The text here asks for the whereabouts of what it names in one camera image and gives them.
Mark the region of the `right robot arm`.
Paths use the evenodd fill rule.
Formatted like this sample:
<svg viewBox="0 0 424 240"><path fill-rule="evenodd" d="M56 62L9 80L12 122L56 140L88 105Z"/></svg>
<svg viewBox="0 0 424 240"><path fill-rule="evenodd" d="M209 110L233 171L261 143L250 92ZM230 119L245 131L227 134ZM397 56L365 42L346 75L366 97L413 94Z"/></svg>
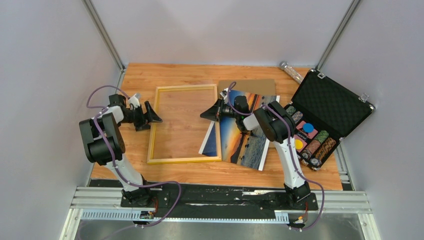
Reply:
<svg viewBox="0 0 424 240"><path fill-rule="evenodd" d="M311 181L307 180L301 170L295 148L295 122L277 101L250 111L246 96L238 95L233 101L224 97L199 116L215 122L220 122L224 117L233 118L242 132L261 129L279 156L287 206L291 210L304 208L307 211L312 208L314 199L309 185Z"/></svg>

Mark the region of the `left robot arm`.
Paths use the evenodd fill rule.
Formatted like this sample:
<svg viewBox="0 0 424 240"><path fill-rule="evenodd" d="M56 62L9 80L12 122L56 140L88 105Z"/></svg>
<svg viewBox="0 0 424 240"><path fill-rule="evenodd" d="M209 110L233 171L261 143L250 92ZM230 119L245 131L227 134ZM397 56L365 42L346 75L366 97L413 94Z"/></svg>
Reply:
<svg viewBox="0 0 424 240"><path fill-rule="evenodd" d="M109 96L109 105L94 117L79 122L87 159L110 170L122 184L122 197L130 204L149 206L153 193L145 178L135 170L125 155L126 146L119 130L121 124L133 124L136 131L149 130L151 123L163 120L148 101L140 104L137 94Z"/></svg>

